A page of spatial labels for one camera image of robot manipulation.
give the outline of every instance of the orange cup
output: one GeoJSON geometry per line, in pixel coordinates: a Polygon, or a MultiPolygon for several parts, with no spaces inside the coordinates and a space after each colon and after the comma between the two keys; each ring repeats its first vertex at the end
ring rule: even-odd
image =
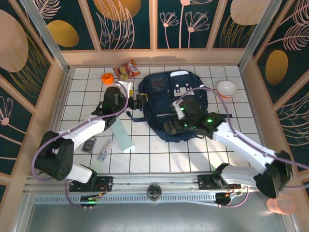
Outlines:
{"type": "Polygon", "coordinates": [[[101,77],[103,83],[105,84],[112,84],[114,83],[114,76],[111,73],[106,73],[101,77]]]}
{"type": "Polygon", "coordinates": [[[267,201],[267,208],[276,214],[292,214],[296,210],[293,199],[287,194],[279,194],[275,199],[267,201]]]}

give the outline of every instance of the backpack strap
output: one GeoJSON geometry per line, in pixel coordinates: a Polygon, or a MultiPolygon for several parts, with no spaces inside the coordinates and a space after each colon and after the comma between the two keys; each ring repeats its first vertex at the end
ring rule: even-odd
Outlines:
{"type": "Polygon", "coordinates": [[[126,111],[126,115],[128,115],[129,118],[131,118],[133,122],[145,122],[146,121],[145,117],[133,117],[131,112],[129,111],[126,111]]]}

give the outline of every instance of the white bowl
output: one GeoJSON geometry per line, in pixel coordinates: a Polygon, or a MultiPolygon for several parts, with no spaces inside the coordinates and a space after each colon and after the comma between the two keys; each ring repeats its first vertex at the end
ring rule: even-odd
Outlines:
{"type": "Polygon", "coordinates": [[[233,82],[220,81],[217,85],[217,90],[223,97],[230,98],[236,93],[237,87],[233,82]]]}

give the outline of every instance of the pink object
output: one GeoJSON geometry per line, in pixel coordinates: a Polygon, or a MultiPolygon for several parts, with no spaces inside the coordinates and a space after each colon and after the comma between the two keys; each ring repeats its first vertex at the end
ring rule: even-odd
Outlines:
{"type": "Polygon", "coordinates": [[[292,214],[296,210],[293,199],[287,194],[280,194],[277,198],[267,201],[267,208],[276,214],[292,214]]]}

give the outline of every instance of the yellow circle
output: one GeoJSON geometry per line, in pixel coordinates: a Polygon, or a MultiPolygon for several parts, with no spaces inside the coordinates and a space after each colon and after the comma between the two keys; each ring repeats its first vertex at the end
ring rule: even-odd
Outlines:
{"type": "Polygon", "coordinates": [[[63,47],[74,47],[79,42],[77,31],[69,23],[55,20],[47,25],[57,44],[63,47]]]}
{"type": "Polygon", "coordinates": [[[118,1],[124,10],[124,14],[126,13],[126,8],[132,17],[140,11],[140,0],[94,0],[93,2],[104,17],[120,21],[120,17],[124,20],[126,16],[121,16],[123,12],[120,10],[121,6],[119,6],[118,1]]]}
{"type": "Polygon", "coordinates": [[[283,80],[288,70],[288,66],[289,59],[285,52],[281,50],[273,51],[266,62],[267,81],[273,86],[279,84],[283,80]]]}
{"type": "Polygon", "coordinates": [[[19,22],[0,10],[0,67],[9,72],[23,69],[28,59],[27,34],[19,22]]]}
{"type": "Polygon", "coordinates": [[[231,4],[231,17],[235,23],[240,25],[257,24],[268,3],[269,0],[233,0],[231,4]]]}

